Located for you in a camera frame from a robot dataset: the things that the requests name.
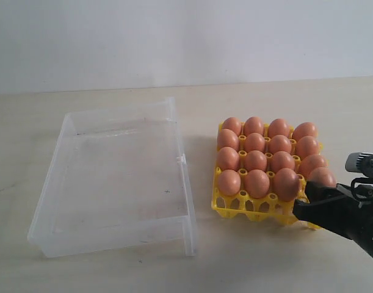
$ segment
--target egg tray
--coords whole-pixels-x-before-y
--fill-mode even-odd
[[[272,158],[272,154],[265,152],[268,162],[267,168],[267,175],[270,179],[270,186],[269,186],[269,193],[264,198],[255,199],[249,196],[247,191],[244,189],[244,178],[247,175],[247,170],[244,169],[244,158],[246,157],[247,153],[244,150],[244,142],[246,136],[243,135],[243,125],[242,123],[242,133],[239,136],[240,141],[240,150],[239,156],[241,157],[241,168],[237,171],[238,174],[241,176],[241,189],[240,191],[234,196],[226,196],[223,195],[219,188],[217,187],[217,178],[222,172],[221,169],[216,165],[214,170],[214,180],[213,180],[213,193],[212,193],[212,209],[217,211],[223,218],[232,218],[237,214],[245,214],[247,218],[253,222],[260,222],[265,220],[268,217],[275,218],[279,223],[282,225],[291,225],[297,222],[297,218],[293,215],[292,210],[294,206],[294,200],[292,201],[281,201],[278,199],[277,195],[273,193],[272,190],[272,180],[275,176],[274,172],[269,170],[270,160]],[[269,125],[264,124],[264,138],[266,140],[266,150],[268,149],[268,145],[270,142],[270,138],[267,137],[267,129]],[[219,131],[222,129],[222,123],[219,124]],[[289,128],[289,137],[292,137],[292,133],[294,131],[293,126]],[[295,171],[297,171],[301,160],[298,156],[296,156],[295,149],[296,149],[296,141],[294,139],[290,139],[292,143],[292,150],[291,155],[295,160]],[[300,181],[300,191],[297,194],[296,199],[302,200],[304,202],[309,202],[308,198],[305,194],[305,186],[306,180],[303,175],[298,174],[299,181]],[[306,223],[308,227],[312,229],[318,229],[317,225],[312,223]]]

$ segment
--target egg tray cup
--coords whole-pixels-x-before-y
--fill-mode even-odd
[[[253,222],[260,222],[266,218],[275,218],[282,225],[292,225],[297,222],[297,218],[293,215],[292,210],[294,206],[294,200],[292,201],[281,201],[278,199],[277,195],[272,190],[272,181],[275,176],[274,172],[269,170],[270,160],[272,158],[271,153],[265,153],[268,161],[268,170],[266,171],[269,179],[269,193],[264,198],[252,198],[249,196],[247,191],[244,189],[244,178],[247,175],[247,170],[244,168],[244,158],[247,153],[244,150],[244,141],[246,136],[243,135],[243,125],[242,123],[242,133],[239,136],[240,150],[239,156],[241,157],[241,168],[237,171],[241,176],[241,189],[233,196],[226,196],[219,191],[217,187],[217,178],[221,174],[221,169],[216,165],[214,170],[214,180],[213,180],[213,192],[212,192],[212,203],[211,207],[213,210],[217,211],[219,215],[223,218],[232,218],[238,214],[245,214],[246,217]],[[264,137],[267,142],[267,147],[270,142],[270,138],[267,137],[267,129],[269,125],[264,125]],[[219,124],[219,131],[222,129],[222,123]],[[290,126],[289,137],[292,136],[293,126]],[[298,156],[294,155],[296,149],[296,141],[291,139],[292,150],[291,155],[295,159],[295,171],[297,171],[301,160]],[[305,194],[306,180],[303,175],[298,174],[300,181],[300,190],[297,194],[296,199],[302,200],[309,203],[309,200]],[[306,225],[312,229],[318,229],[317,225],[306,222]]]

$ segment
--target yellow egg tray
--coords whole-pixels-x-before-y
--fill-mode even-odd
[[[264,137],[267,145],[270,142],[270,138],[267,137],[267,129],[269,125],[264,125]],[[219,131],[222,129],[222,123],[219,124]],[[289,137],[292,136],[293,126],[290,127]],[[294,206],[294,200],[286,202],[278,199],[277,195],[273,193],[272,190],[272,180],[275,176],[274,172],[269,170],[270,160],[272,158],[271,153],[265,153],[268,161],[267,175],[270,179],[270,189],[269,193],[264,198],[255,199],[249,196],[246,190],[244,190],[244,177],[247,175],[247,170],[244,169],[243,161],[247,153],[244,151],[244,141],[246,136],[243,135],[243,123],[242,123],[242,133],[239,136],[240,141],[240,151],[239,155],[241,157],[241,168],[238,170],[238,174],[241,176],[241,189],[240,191],[231,197],[221,194],[217,188],[217,177],[222,172],[221,169],[216,165],[214,170],[214,180],[213,180],[213,192],[212,192],[212,209],[217,211],[223,218],[232,218],[237,214],[245,214],[247,218],[253,222],[260,222],[268,217],[275,218],[282,225],[291,225],[297,222],[297,218],[293,215],[292,209]],[[295,159],[295,171],[297,171],[299,164],[301,162],[300,158],[294,155],[296,148],[296,141],[291,139],[292,151],[291,154]],[[304,202],[309,202],[305,194],[306,181],[303,175],[298,174],[300,180],[300,191],[296,199],[302,200]],[[317,225],[312,223],[306,223],[308,227],[313,229],[318,229]]]

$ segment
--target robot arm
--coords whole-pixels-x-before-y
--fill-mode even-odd
[[[373,154],[350,154],[345,169],[366,177],[336,187],[308,181],[305,193],[310,203],[296,200],[293,213],[299,220],[355,241],[373,257]]]

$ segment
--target beige table surface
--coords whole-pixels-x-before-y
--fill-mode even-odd
[[[174,96],[198,224],[179,243],[46,259],[26,234],[66,112]],[[210,208],[217,124],[314,121],[339,182],[347,155],[373,151],[373,78],[0,96],[0,292],[373,292],[373,259],[328,231],[280,228]]]

